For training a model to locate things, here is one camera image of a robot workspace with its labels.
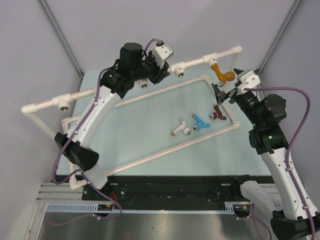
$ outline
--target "shiny metal surface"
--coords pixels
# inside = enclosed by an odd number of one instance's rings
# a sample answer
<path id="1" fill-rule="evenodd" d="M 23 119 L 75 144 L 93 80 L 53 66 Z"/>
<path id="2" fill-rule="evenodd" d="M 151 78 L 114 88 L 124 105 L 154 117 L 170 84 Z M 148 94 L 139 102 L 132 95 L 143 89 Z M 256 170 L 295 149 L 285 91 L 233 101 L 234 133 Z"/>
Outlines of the shiny metal surface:
<path id="1" fill-rule="evenodd" d="M 124 214 L 118 219 L 85 217 L 64 226 L 53 226 L 79 213 L 46 213 L 39 240 L 257 240 L 250 219 L 236 220 L 217 214 Z M 267 237 L 267 231 L 260 231 Z"/>

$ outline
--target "blue pipe fitting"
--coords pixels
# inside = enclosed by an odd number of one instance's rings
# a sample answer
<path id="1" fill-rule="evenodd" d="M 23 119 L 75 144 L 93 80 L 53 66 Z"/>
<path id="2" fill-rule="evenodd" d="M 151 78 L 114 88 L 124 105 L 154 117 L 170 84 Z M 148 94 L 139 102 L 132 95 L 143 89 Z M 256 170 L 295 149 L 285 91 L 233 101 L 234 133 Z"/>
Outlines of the blue pipe fitting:
<path id="1" fill-rule="evenodd" d="M 209 128 L 210 124 L 209 123 L 205 123 L 203 120 L 201 120 L 198 115 L 193 114 L 192 115 L 193 119 L 197 121 L 197 123 L 193 126 L 193 129 L 195 131 L 199 131 L 201 128 Z"/>

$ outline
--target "white wall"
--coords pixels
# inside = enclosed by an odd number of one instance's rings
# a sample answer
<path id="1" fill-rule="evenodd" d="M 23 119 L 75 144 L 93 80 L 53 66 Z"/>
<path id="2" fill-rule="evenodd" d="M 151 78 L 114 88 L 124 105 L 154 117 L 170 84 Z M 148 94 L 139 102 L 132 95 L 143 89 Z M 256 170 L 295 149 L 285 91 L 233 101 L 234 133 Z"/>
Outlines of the white wall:
<path id="1" fill-rule="evenodd" d="M 293 0 L 48 0 L 79 64 L 113 65 L 124 43 L 161 38 L 174 50 L 169 63 L 241 45 L 239 66 L 257 68 Z M 227 69 L 229 60 L 220 66 Z"/>
<path id="2" fill-rule="evenodd" d="M 320 102 L 320 4 L 305 0 L 262 72 L 264 87 L 290 86 L 305 90 L 311 98 L 311 110 L 298 136 L 292 157 L 297 172 L 313 202 L 320 208 L 319 102 Z M 306 110 L 306 101 L 299 93 L 277 92 L 287 100 L 287 118 L 281 127 L 290 140 Z"/>
<path id="3" fill-rule="evenodd" d="M 34 202 L 50 176 L 58 147 L 21 113 L 25 104 L 76 91 L 79 78 L 37 1 L 0 2 L 0 233 L 6 236 L 17 213 Z M 66 114 L 40 116 L 60 131 Z"/>

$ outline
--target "gray wall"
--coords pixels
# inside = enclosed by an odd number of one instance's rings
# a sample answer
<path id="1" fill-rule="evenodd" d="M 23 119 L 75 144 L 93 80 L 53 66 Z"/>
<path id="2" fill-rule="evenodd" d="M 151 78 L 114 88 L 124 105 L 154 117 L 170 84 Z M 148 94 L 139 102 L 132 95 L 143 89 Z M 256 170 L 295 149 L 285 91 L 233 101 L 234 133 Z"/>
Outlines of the gray wall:
<path id="1" fill-rule="evenodd" d="M 26 203 L 35 201 L 50 175 L 58 147 L 21 107 L 75 91 L 79 78 L 62 50 L 37 1 L 0 3 L 0 233 Z M 58 109 L 41 117 L 60 131 L 67 114 Z"/>
<path id="2" fill-rule="evenodd" d="M 301 88 L 311 98 L 310 114 L 294 144 L 292 157 L 308 194 L 318 208 L 320 208 L 319 13 L 318 0 L 304 1 L 261 76 L 264 87 Z M 306 101 L 299 93 L 281 91 L 278 94 L 287 100 L 287 118 L 282 121 L 281 127 L 290 140 L 306 110 Z"/>
<path id="3" fill-rule="evenodd" d="M 127 42 L 161 38 L 178 63 L 240 45 L 240 67 L 256 69 L 293 0 L 48 0 L 86 70 L 112 66 Z M 219 65 L 228 68 L 229 59 Z"/>

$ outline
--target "light blue tabletop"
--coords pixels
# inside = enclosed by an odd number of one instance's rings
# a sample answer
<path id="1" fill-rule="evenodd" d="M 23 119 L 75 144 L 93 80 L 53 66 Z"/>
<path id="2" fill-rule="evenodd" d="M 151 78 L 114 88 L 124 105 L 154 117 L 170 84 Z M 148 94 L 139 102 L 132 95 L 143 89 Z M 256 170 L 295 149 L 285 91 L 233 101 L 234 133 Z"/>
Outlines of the light blue tabletop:
<path id="1" fill-rule="evenodd" d="M 150 83 L 146 89 L 140 89 L 136 84 L 124 99 L 202 74 L 208 74 L 213 83 L 218 81 L 212 70 L 186 70 L 183 78 L 176 78 L 172 74 L 157 85 Z M 80 90 L 94 87 L 98 75 L 98 71 L 86 71 Z M 225 88 L 232 89 L 233 84 L 229 82 Z M 78 100 L 73 115 L 81 114 L 91 99 L 90 96 Z M 91 149 L 99 153 L 99 164 L 107 172 L 230 126 L 229 118 L 225 121 L 209 119 L 209 113 L 214 111 L 215 103 L 208 85 L 200 81 L 117 107 L 101 125 Z M 240 128 L 122 171 L 118 175 L 270 175 L 265 163 L 249 144 L 248 131 L 252 129 L 251 123 L 237 104 L 227 105 L 241 122 Z M 180 125 L 179 117 L 182 117 L 187 127 L 192 129 L 196 123 L 192 118 L 193 113 L 209 123 L 210 127 L 202 128 L 198 132 L 192 130 L 189 136 L 185 136 L 181 131 L 176 136 L 171 136 L 171 131 Z M 57 174 L 69 174 L 65 157 L 61 159 Z"/>

